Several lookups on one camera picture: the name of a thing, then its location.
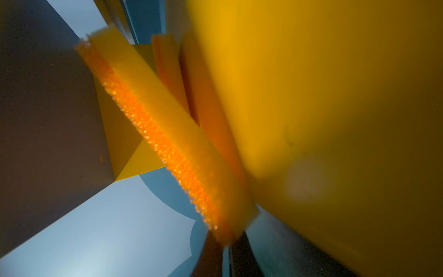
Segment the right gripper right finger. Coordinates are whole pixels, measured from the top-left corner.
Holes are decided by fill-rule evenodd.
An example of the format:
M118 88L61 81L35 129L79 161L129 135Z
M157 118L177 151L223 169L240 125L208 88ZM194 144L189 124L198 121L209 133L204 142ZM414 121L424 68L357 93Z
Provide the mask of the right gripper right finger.
M264 277L246 233L229 246L230 277Z

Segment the orange sponge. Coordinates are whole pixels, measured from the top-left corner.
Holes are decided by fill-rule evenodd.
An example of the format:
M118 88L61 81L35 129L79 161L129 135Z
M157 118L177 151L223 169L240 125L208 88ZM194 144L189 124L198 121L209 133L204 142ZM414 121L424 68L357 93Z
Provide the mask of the orange sponge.
M183 109L190 114L174 37L167 33L156 34L152 36L151 42L158 77Z
M181 40L179 64L191 117L216 147L240 184L250 192L235 138L193 32L186 33Z
M220 245L237 241L258 208L145 59L113 26L81 40L76 51L188 194Z

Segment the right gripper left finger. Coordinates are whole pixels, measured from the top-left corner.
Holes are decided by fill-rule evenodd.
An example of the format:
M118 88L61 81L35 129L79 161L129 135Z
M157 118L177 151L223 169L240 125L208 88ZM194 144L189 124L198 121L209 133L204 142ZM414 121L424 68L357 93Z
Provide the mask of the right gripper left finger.
M223 248L213 232L208 232L201 255L191 277L222 277Z

